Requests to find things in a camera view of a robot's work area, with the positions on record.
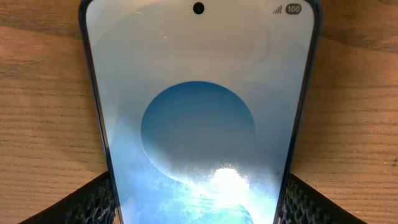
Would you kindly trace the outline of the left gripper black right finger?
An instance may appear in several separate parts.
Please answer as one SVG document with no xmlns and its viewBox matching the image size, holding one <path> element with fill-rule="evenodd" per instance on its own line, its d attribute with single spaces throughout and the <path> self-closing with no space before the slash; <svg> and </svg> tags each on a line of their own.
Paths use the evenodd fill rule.
<svg viewBox="0 0 398 224">
<path fill-rule="evenodd" d="M 278 224 L 366 224 L 290 174 Z"/>
</svg>

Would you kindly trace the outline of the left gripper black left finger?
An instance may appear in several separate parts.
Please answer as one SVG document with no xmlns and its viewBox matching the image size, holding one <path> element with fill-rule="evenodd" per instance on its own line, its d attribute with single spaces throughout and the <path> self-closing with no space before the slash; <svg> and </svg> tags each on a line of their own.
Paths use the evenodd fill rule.
<svg viewBox="0 0 398 224">
<path fill-rule="evenodd" d="M 116 202 L 106 171 L 21 224 L 112 224 Z"/>
</svg>

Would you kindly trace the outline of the blue Samsung Galaxy smartphone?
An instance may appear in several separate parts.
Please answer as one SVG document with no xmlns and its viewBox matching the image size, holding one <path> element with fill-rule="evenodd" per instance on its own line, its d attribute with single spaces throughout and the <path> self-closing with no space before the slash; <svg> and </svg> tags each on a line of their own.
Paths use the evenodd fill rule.
<svg viewBox="0 0 398 224">
<path fill-rule="evenodd" d="M 321 18 L 312 0 L 80 3 L 121 223 L 278 221 Z"/>
</svg>

